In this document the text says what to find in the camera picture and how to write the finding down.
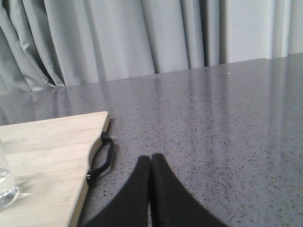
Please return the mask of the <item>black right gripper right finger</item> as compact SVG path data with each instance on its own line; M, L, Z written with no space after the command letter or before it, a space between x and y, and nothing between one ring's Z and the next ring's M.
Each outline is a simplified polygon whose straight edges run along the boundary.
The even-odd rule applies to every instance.
M152 156L150 205L154 227L226 226L191 196L160 153Z

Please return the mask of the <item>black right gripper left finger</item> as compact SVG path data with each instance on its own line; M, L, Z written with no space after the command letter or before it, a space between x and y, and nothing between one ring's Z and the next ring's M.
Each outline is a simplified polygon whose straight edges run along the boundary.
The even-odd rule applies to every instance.
M137 164L113 200L86 227L146 227L148 226L148 186L151 161L140 156Z

